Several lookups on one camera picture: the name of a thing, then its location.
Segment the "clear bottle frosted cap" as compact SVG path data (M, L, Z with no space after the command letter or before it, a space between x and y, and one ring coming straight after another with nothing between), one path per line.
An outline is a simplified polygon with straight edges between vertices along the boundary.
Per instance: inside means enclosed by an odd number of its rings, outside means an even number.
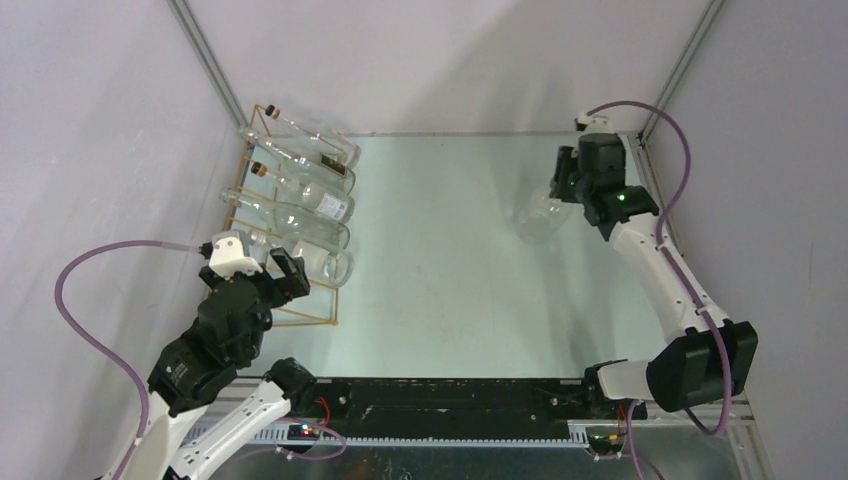
M340 288L347 283L353 272L353 255L338 245L302 233L278 236L250 229L247 235L253 246L267 251L283 248L292 257L302 258L310 281Z

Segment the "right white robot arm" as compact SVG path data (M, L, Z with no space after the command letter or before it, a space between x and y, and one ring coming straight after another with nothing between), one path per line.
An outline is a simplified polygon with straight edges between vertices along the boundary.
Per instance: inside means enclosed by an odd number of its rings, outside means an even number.
M589 133L557 153L553 199L580 205L587 222L638 274L666 342L651 360L587 369L585 411L606 418L622 400L654 401L667 412L743 393L758 346L747 321L734 322L695 280L674 243L657 232L660 210L626 182L626 149L614 133Z

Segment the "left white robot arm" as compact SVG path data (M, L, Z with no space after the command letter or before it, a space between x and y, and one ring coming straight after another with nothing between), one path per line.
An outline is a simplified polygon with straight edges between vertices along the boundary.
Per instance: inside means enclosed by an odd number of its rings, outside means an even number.
M303 258L283 248L270 256L282 271L279 278L249 255L232 267L201 268L210 294L190 327L160 353L146 382L142 431L106 478L207 479L272 421L312 411L315 376L292 357L280 359L240 406L195 442L181 444L238 371L258 357L273 309L310 292Z

